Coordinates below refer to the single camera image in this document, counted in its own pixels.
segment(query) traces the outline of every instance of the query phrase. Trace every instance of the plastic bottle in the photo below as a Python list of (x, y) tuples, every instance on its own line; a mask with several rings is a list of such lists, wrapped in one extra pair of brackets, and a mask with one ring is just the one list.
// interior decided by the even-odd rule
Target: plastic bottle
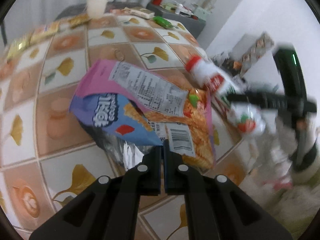
[(216, 109), (241, 133), (256, 136), (264, 132), (266, 124), (257, 107), (251, 104), (234, 104), (227, 100), (228, 94), (242, 94), (243, 91), (222, 69), (200, 56), (193, 56), (185, 69), (192, 74), (201, 88), (209, 89), (211, 102)]

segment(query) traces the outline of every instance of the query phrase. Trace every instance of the red bottle cap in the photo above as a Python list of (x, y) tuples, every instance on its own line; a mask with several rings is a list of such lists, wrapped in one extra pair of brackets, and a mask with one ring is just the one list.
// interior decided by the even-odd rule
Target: red bottle cap
[(192, 56), (191, 59), (185, 64), (184, 68), (190, 72), (193, 66), (202, 58), (200, 56)]

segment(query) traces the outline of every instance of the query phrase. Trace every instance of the white paper cup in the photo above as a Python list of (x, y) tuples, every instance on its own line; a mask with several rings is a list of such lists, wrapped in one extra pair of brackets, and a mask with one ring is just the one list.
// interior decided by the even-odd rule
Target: white paper cup
[(87, 14), (90, 18), (99, 19), (106, 10), (108, 0), (86, 0)]

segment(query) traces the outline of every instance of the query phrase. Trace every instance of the green light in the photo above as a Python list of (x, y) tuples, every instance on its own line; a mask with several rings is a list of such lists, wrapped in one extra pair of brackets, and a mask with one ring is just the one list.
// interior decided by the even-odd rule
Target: green light
[(294, 54), (292, 54), (292, 57), (293, 57), (294, 64), (297, 65), (296, 57), (294, 56)]

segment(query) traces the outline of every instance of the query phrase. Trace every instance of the silver screw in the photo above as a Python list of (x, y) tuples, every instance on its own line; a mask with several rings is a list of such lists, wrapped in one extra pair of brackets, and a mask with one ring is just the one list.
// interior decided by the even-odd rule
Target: silver screw
[(221, 183), (225, 183), (227, 181), (227, 177), (224, 175), (218, 175), (217, 176), (217, 181), (221, 182)]
[(148, 166), (146, 165), (142, 164), (138, 166), (138, 171), (144, 172), (144, 171), (147, 171), (147, 169), (148, 169)]
[(109, 182), (109, 178), (107, 176), (102, 176), (98, 181), (100, 184), (107, 184)]
[(189, 168), (187, 165), (181, 164), (178, 166), (179, 171), (187, 171)]

